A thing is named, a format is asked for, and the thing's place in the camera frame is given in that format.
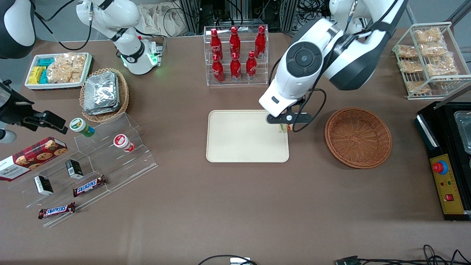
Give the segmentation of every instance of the yellow snack box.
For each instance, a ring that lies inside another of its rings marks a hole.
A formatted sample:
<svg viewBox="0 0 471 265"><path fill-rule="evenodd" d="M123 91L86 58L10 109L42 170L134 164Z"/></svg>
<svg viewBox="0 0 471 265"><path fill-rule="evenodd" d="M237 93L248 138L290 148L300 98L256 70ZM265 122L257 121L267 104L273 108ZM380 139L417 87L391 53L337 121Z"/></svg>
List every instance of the yellow snack box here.
<svg viewBox="0 0 471 265"><path fill-rule="evenodd" d="M28 78L28 83L30 84L39 84L39 80L41 79L42 72L46 70L45 66L35 66L31 70L31 74Z"/></svg>

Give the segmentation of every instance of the red bottle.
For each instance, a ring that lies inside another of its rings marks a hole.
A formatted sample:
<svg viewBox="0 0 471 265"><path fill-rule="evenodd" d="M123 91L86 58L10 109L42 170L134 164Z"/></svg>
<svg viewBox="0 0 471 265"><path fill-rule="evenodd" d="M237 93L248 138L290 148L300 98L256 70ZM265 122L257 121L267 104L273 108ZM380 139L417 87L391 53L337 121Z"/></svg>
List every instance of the red bottle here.
<svg viewBox="0 0 471 265"><path fill-rule="evenodd" d="M240 38L239 35L237 35L237 27L231 27L231 37L229 38L229 46L231 54L235 52L240 57Z"/></svg>
<svg viewBox="0 0 471 265"><path fill-rule="evenodd" d="M240 73L241 71L241 65L239 62L239 55L236 52L233 52L231 54L232 61L231 61L231 78L232 81L235 83L240 82L242 79L242 75Z"/></svg>
<svg viewBox="0 0 471 265"><path fill-rule="evenodd" d="M219 56L219 60L222 60L222 44L221 40L218 37L218 31L215 28L211 29L211 51L213 54Z"/></svg>
<svg viewBox="0 0 471 265"><path fill-rule="evenodd" d="M265 26L260 26L259 33L257 34L257 37L255 37L255 57L263 58L266 43L267 38L265 36Z"/></svg>
<svg viewBox="0 0 471 265"><path fill-rule="evenodd" d="M217 84L224 82L224 70L222 69L222 63L219 62L219 55L212 55L212 73L214 75L214 80Z"/></svg>
<svg viewBox="0 0 471 265"><path fill-rule="evenodd" d="M255 59L255 51L249 51L249 59L247 60L246 70L247 70L247 80L255 80L255 73L257 72L257 60Z"/></svg>

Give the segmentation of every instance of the wicker basket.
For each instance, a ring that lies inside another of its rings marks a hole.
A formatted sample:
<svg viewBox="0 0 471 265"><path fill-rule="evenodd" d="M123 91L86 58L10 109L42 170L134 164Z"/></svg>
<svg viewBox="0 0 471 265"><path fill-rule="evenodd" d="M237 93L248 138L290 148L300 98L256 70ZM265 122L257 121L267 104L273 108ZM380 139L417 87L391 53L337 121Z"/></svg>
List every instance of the wicker basket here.
<svg viewBox="0 0 471 265"><path fill-rule="evenodd" d="M98 115L88 115L86 112L82 111L83 116L87 120L92 121L92 122L103 123L125 112L126 109L128 108L128 104L129 104L128 84L126 83L124 76L122 76L122 74L118 70L113 69L113 68L105 68L105 69L100 69L98 71L95 71L91 75L101 75L102 73L107 72L107 71L114 72L118 76L119 100L121 103L121 108L118 111L108 112L108 113L103 113L103 114L98 114ZM79 101L80 101L80 106L83 108L83 103L85 101L85 83L82 84L82 88L80 88Z"/></svg>
<svg viewBox="0 0 471 265"><path fill-rule="evenodd" d="M386 124L363 108L343 108L332 114L325 125L325 140L336 158L354 168L381 165L392 147Z"/></svg>

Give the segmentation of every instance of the red switch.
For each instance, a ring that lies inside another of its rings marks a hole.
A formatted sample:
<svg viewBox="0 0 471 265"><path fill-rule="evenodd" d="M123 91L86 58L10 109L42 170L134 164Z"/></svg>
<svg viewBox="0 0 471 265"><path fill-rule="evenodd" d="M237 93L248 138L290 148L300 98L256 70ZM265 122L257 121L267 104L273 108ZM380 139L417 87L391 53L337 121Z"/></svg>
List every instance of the red switch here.
<svg viewBox="0 0 471 265"><path fill-rule="evenodd" d="M435 173L440 175L445 175L448 172L448 165L445 161L440 160L438 162L433 163L432 170Z"/></svg>

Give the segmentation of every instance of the brown table surface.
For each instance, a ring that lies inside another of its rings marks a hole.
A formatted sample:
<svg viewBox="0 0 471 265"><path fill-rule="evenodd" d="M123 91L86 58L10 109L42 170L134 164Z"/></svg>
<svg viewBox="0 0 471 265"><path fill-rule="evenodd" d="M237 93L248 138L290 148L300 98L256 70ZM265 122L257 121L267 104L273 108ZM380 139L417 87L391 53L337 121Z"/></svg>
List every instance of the brown table surface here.
<svg viewBox="0 0 471 265"><path fill-rule="evenodd" d="M384 51L373 78L357 91L339 91L325 78L328 93L321 115L306 130L290 133L290 158L282 164L213 164L206 160L208 114L215 109L261 109L266 85L207 87L201 36L168 39L160 68L132 75L114 56L111 41L92 41L83 51L94 70L120 70L130 88L129 115L140 124L156 169L118 192L43 228L37 209L26 210L21 194L0 183L1 264L175 264L195 265L206 257L235 254L261 265L332 264L363 258L422 258L423 244L449 257L459 248L471 256L471 223L446 222L429 160L413 119L430 101L405 99L390 53ZM291 39L270 34L270 62ZM38 41L33 53L63 52ZM67 121L81 116L79 91L21 93L37 110ZM306 110L321 102L313 96ZM343 107L363 107L389 127L393 148L378 168L357 170L339 162L324 140L328 117ZM32 133L9 126L18 140L2 145L0 158L46 136L72 146L75 133L40 128ZM227 259L212 264L228 264Z"/></svg>

